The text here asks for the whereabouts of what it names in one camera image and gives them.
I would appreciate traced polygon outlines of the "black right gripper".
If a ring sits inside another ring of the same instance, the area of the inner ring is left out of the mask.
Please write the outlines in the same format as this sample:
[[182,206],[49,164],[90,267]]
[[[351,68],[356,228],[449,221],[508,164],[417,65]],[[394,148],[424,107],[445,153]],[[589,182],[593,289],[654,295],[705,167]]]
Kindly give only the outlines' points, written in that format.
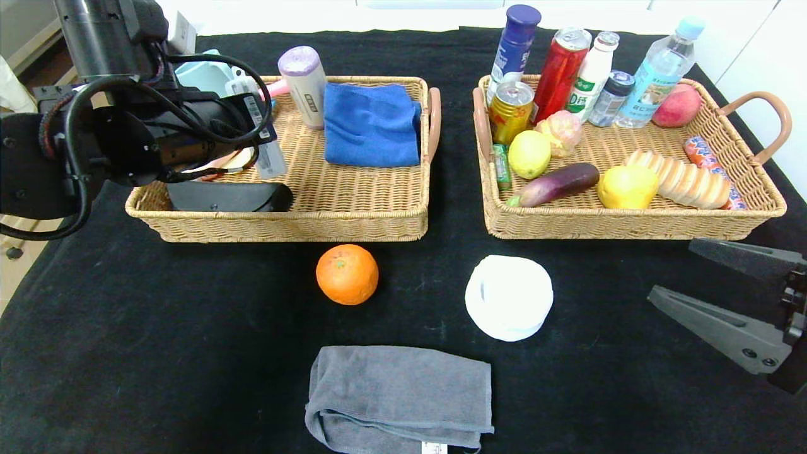
[[796,251],[711,238],[692,239],[688,250],[759,281],[785,282],[783,331],[658,285],[648,301],[747,373],[769,375],[770,384],[801,393],[806,382],[805,258]]

